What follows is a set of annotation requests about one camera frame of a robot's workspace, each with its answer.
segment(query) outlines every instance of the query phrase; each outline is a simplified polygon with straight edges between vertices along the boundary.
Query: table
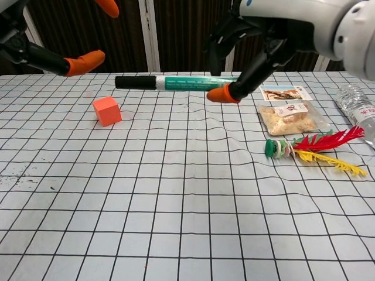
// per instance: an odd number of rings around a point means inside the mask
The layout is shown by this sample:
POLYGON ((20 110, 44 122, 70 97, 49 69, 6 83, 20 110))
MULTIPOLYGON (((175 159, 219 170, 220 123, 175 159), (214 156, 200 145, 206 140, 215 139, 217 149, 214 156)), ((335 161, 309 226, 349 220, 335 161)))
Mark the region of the table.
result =
MULTIPOLYGON (((328 153, 364 178, 267 159, 259 91, 221 105, 115 75, 0 77, 0 280, 374 280, 374 149, 328 153), (102 128, 91 103, 109 95, 124 120, 102 128)), ((304 86, 335 131, 347 83, 374 101, 347 73, 265 82, 304 86)))

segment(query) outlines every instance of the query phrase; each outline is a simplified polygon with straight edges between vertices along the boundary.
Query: green marker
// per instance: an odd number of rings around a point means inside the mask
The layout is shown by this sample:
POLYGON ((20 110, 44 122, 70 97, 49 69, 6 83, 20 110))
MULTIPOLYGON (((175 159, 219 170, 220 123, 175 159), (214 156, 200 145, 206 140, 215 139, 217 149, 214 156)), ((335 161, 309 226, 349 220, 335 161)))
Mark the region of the green marker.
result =
POLYGON ((117 76, 118 89, 159 91, 210 91, 236 81, 238 77, 211 76, 117 76))

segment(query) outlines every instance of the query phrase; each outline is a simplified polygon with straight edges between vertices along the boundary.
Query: dark curtain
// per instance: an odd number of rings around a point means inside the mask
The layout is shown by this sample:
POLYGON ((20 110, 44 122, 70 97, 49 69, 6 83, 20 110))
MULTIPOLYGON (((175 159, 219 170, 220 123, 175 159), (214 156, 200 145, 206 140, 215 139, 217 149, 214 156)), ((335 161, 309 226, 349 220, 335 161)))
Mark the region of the dark curtain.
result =
POLYGON ((161 71, 209 71, 203 46, 230 5, 231 0, 154 0, 161 71))
POLYGON ((278 71, 313 71, 319 55, 316 53, 297 53, 278 71))
MULTIPOLYGON (((263 48, 263 37, 261 35, 245 38, 236 46, 234 53, 233 71, 242 71, 247 67, 255 56, 263 48)), ((297 53, 291 61, 278 71, 313 71, 318 54, 297 53)))
POLYGON ((327 66, 327 71, 344 71, 344 63, 342 61, 331 60, 327 66))
POLYGON ((263 48, 263 36, 247 37, 236 45, 233 71, 243 71, 263 48))
POLYGON ((147 71, 138 0, 117 0, 112 19, 94 1, 34 0, 28 5, 44 46, 64 57, 101 49, 107 55, 94 72, 147 71))

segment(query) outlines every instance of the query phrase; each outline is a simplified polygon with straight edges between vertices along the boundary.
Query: orange cube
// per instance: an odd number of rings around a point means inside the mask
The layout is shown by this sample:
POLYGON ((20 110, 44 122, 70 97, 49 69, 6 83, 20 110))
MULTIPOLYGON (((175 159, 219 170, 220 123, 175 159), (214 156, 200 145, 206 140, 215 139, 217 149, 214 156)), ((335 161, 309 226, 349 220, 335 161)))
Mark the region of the orange cube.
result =
POLYGON ((122 121, 120 109, 113 97, 93 101, 93 107, 100 124, 103 127, 122 121))

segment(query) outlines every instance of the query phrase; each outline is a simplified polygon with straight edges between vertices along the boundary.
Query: plastic package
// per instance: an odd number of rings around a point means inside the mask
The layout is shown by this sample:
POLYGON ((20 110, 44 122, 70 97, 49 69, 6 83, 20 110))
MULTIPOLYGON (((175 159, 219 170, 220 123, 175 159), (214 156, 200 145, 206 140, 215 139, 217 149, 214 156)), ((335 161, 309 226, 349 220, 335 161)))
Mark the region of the plastic package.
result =
POLYGON ((258 105, 257 108, 268 133, 272 136, 305 133, 329 127, 326 118, 308 101, 280 107, 258 105))

